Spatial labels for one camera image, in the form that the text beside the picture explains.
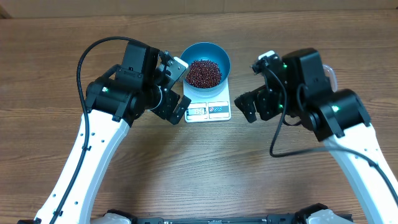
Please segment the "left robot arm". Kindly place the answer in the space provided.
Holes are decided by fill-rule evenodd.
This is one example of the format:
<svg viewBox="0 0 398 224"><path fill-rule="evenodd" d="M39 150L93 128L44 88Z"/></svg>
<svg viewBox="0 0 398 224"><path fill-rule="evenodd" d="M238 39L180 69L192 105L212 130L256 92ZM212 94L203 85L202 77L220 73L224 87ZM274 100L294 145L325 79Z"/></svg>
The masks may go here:
<svg viewBox="0 0 398 224"><path fill-rule="evenodd" d="M49 198L29 223L89 223L99 187L116 149L133 122L149 110L178 124L191 100L172 91L189 65L168 51L127 39L123 61L81 87L82 54L76 82L83 114L72 151Z"/></svg>

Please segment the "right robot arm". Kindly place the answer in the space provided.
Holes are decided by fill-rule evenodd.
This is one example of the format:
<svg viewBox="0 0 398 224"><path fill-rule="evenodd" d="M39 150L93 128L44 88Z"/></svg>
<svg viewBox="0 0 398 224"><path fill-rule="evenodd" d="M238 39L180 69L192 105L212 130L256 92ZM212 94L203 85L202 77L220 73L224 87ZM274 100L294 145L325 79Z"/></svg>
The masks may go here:
<svg viewBox="0 0 398 224"><path fill-rule="evenodd" d="M379 143L371 117L352 90L334 90L313 48L285 56L268 51L252 65L264 77L259 88L235 99L249 122L285 117L314 133L346 176L369 223L397 222L397 179Z"/></svg>

